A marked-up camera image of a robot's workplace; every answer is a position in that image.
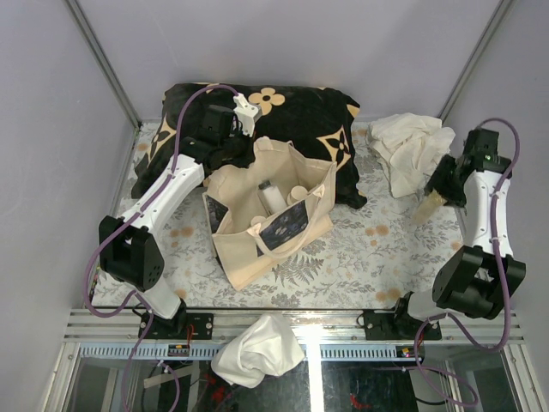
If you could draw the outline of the white bottle grey cap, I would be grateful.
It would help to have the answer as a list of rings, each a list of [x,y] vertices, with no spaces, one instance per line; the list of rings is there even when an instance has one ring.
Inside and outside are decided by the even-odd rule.
[[[264,180],[258,185],[257,194],[269,215],[280,213],[287,207],[280,189],[269,180]]]

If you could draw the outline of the beige canvas tote bag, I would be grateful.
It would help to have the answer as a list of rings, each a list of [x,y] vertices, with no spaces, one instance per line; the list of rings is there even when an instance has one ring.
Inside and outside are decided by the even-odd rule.
[[[327,233],[333,226],[336,164],[304,157],[290,142],[257,139],[255,160],[246,168],[223,166],[209,178],[202,198],[214,255],[232,286],[241,290],[265,272]],[[269,180],[287,197],[296,185],[308,196],[269,215],[257,194]],[[266,220],[254,227],[257,215]]]

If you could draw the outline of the green liquid bottle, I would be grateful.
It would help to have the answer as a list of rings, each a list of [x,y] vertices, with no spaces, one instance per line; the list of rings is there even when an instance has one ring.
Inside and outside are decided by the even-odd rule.
[[[250,226],[251,226],[251,227],[254,227],[255,225],[258,225],[258,224],[263,223],[265,220],[266,220],[266,217],[265,217],[265,216],[262,216],[262,215],[254,216],[254,217],[250,220]]]

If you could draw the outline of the beige bottle wooden cap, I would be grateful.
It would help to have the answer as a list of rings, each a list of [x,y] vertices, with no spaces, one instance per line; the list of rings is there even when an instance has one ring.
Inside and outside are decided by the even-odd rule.
[[[302,185],[294,186],[287,196],[287,204],[292,205],[304,200],[308,196],[308,191]]]

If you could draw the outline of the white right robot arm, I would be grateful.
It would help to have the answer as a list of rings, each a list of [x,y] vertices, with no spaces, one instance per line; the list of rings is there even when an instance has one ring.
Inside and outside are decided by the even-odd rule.
[[[425,198],[465,214],[463,244],[438,271],[431,290],[400,298],[391,317],[400,338],[419,332],[422,322],[445,311],[494,319],[526,275],[514,258],[507,232],[506,198],[515,158],[498,152],[498,132],[469,131],[462,155],[445,155],[425,187]]]

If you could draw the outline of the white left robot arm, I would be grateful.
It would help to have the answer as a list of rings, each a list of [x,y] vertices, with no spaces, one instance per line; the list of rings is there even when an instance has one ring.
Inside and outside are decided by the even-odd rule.
[[[167,337],[181,337],[188,319],[179,296],[162,277],[165,261],[156,237],[183,200],[213,171],[250,154],[255,123],[262,109],[236,100],[236,107],[210,106],[198,136],[175,144],[166,169],[136,204],[118,218],[100,223],[100,268],[129,285],[148,311],[159,317]]]

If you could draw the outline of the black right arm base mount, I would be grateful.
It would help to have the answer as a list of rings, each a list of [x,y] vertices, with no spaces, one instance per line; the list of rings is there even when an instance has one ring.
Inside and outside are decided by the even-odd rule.
[[[361,318],[365,338],[368,341],[412,341],[422,320],[408,314],[410,297],[411,294],[401,297],[389,310],[364,309]]]

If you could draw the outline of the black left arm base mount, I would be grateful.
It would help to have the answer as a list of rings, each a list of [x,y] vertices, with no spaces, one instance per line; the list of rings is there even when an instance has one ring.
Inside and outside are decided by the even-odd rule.
[[[138,336],[157,340],[211,340],[214,328],[214,314],[207,312],[188,312],[184,300],[171,319],[164,319],[154,314],[152,325],[145,330],[149,314],[140,313],[141,323]]]

